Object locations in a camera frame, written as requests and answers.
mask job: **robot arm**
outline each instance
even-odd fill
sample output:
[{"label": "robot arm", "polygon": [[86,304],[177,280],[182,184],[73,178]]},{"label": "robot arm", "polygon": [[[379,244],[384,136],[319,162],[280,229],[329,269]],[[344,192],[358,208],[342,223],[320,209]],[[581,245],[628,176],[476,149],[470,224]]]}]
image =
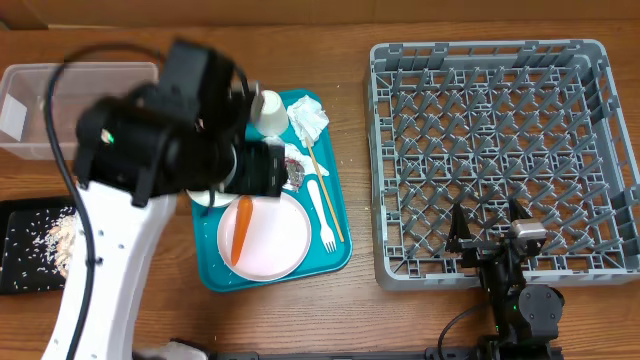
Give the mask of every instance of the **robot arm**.
[{"label": "robot arm", "polygon": [[[93,229],[93,295],[75,359],[130,359],[135,320],[160,235],[176,193],[216,190],[279,196],[284,149],[245,141],[261,93],[212,49],[176,42],[159,83],[107,97],[78,121],[74,173]],[[43,359],[69,359],[87,269],[79,224],[58,320]]]},{"label": "robot arm", "polygon": [[[151,258],[173,215],[176,195],[131,206],[131,194],[92,182],[80,189],[94,229],[97,264],[93,296],[76,359],[130,359],[133,330]],[[76,230],[58,320],[43,359],[66,359],[80,311],[86,273],[82,226]]]}]

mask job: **green light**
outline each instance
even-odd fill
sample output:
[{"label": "green light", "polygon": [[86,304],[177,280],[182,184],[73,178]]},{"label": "green light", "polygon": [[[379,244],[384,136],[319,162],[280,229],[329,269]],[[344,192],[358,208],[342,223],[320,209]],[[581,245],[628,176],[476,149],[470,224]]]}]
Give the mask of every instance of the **green light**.
[{"label": "green light", "polygon": [[109,131],[107,131],[107,129],[102,129],[102,132],[100,133],[100,140],[105,144],[113,144],[115,138]]}]

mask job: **wooden stick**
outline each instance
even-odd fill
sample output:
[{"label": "wooden stick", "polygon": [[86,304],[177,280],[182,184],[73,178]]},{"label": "wooden stick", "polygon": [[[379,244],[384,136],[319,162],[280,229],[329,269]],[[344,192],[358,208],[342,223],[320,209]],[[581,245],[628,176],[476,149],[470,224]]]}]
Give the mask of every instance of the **wooden stick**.
[{"label": "wooden stick", "polygon": [[324,192],[324,198],[327,200],[327,205],[329,205],[329,211],[331,212],[331,216],[333,217],[333,223],[336,225],[336,230],[338,230],[338,237],[340,238],[340,242],[344,242],[344,237],[342,236],[342,230],[340,230],[340,224],[338,223],[338,218],[336,217],[336,213],[333,211],[333,205],[331,205],[331,199],[329,198],[329,193],[327,192],[326,186],[324,186],[324,180],[322,179],[322,173],[320,172],[320,167],[318,166],[318,162],[316,161],[316,156],[313,154],[313,150],[311,149],[311,140],[308,137],[304,139],[307,143],[307,147],[309,148],[309,155],[311,155],[311,160],[313,160],[313,167],[316,168],[316,174],[318,175],[318,180],[320,180],[320,186],[322,186],[322,191]]}]

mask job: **black tray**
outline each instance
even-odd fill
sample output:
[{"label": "black tray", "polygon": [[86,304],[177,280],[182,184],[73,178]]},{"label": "black tray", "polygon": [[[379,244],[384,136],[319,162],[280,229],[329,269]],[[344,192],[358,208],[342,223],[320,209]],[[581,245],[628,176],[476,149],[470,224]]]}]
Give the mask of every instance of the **black tray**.
[{"label": "black tray", "polygon": [[0,234],[4,235],[0,242],[0,294],[64,287],[65,278],[53,271],[54,262],[40,256],[46,245],[33,241],[51,228],[51,219],[74,213],[73,200],[68,196],[0,201]]}]

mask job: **teal tray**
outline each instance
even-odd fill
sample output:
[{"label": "teal tray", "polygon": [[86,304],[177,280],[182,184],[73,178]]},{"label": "teal tray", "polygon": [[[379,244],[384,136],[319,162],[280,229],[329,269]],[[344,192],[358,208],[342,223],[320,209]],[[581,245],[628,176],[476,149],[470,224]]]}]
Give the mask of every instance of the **teal tray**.
[{"label": "teal tray", "polygon": [[[309,95],[309,97],[320,101],[320,98],[318,98],[316,94],[307,90],[300,89],[280,93],[285,107],[293,104],[305,95]],[[263,136],[260,135],[252,125],[247,127],[246,137],[250,140],[263,138]],[[303,154],[309,155],[309,150],[302,147],[302,144],[293,131],[292,126],[289,126],[287,131],[285,131],[280,138],[287,143],[296,145]],[[296,270],[282,279],[269,282],[250,281],[233,273],[229,267],[225,265],[224,261],[222,261],[222,257],[218,252],[218,224],[220,223],[222,214],[227,208],[211,209],[206,217],[202,217],[201,215],[205,208],[192,201],[191,213],[193,216],[193,229],[196,238],[196,249],[198,252],[198,269],[200,271],[200,278],[206,287],[217,292],[237,291],[255,286],[299,279],[306,276],[324,274],[340,270],[347,264],[351,258],[353,243],[351,241],[347,211],[344,205],[344,198],[342,197],[342,187],[340,186],[340,178],[338,177],[338,169],[333,156],[333,147],[331,146],[331,139],[329,138],[328,130],[322,132],[320,138],[316,141],[316,144],[313,147],[313,152],[318,163],[329,170],[329,173],[331,174],[324,177],[324,182],[327,186],[327,192],[331,198],[336,216],[340,222],[340,229],[344,236],[344,243],[341,243],[338,238],[338,233],[336,232],[333,220],[331,219],[331,213],[329,212],[329,208],[323,198],[324,212],[327,215],[327,223],[331,226],[334,234],[336,235],[337,245],[336,251],[331,254],[327,253],[325,250],[322,240],[320,239],[320,220],[318,220],[318,215],[313,208],[306,184],[309,179],[315,179],[317,181],[318,177],[316,175],[308,175],[299,192],[295,193],[293,191],[285,190],[286,193],[293,196],[298,200],[298,202],[300,202],[307,211],[307,215],[311,221],[311,229],[313,231],[311,235],[311,247],[309,248],[307,256]]]}]

